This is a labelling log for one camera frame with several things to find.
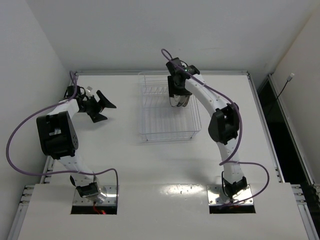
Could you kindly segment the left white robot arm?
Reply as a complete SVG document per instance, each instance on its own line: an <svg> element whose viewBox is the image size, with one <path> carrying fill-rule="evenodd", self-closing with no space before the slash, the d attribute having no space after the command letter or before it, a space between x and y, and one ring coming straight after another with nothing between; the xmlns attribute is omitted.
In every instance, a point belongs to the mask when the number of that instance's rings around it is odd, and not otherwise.
<svg viewBox="0 0 320 240"><path fill-rule="evenodd" d="M86 113L93 123L105 121L107 117L102 115L105 108L114 109L116 106L100 90L93 95L90 88L70 85L59 105L36 119L42 152L70 172L70 181L81 198L96 204L106 201L107 190L77 152L79 140L72 118L77 113Z"/></svg>

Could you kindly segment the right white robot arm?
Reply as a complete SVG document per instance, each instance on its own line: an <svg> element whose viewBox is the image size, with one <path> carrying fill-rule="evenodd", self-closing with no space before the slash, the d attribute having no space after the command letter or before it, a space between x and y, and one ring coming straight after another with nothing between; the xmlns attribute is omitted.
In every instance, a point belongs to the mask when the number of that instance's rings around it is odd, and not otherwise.
<svg viewBox="0 0 320 240"><path fill-rule="evenodd" d="M167 62L169 71L169 97L175 107L186 107L191 96L204 106L210 116L208 134L217 144L223 166L222 187L224 194L232 198L247 187L246 177L240 166L238 149L242 138L242 119L239 107L230 98L214 90L204 81L194 66L181 62Z"/></svg>

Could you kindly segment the orange sunburst plate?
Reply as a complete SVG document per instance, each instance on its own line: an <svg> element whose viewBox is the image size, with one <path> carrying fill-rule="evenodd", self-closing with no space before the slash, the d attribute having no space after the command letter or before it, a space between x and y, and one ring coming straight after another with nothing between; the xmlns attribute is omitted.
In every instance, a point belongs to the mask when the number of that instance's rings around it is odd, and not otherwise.
<svg viewBox="0 0 320 240"><path fill-rule="evenodd" d="M185 101L184 101L184 103L183 103L183 105L182 105L183 107L186 107L186 106L188 105L189 99L190 99L190 96L189 96L189 95L185 97Z"/></svg>

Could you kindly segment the grey rimmed white plate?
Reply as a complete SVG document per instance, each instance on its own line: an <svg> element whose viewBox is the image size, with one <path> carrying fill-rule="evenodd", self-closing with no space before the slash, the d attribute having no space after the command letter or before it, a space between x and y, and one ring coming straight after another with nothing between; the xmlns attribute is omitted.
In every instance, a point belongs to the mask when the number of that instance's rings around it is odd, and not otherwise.
<svg viewBox="0 0 320 240"><path fill-rule="evenodd" d="M180 96L179 95L173 95L173 97L169 97L169 103L172 107L176 107L180 102Z"/></svg>

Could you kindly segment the green rimmed white plate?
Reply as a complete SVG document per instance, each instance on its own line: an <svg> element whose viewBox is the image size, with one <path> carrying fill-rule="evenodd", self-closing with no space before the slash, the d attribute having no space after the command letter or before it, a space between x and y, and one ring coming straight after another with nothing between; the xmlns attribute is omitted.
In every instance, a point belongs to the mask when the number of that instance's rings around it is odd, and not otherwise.
<svg viewBox="0 0 320 240"><path fill-rule="evenodd" d="M179 96L178 103L176 104L176 106L177 106L177 107L183 106L185 100L186 100L186 97L185 97L185 96L183 96L183 95Z"/></svg>

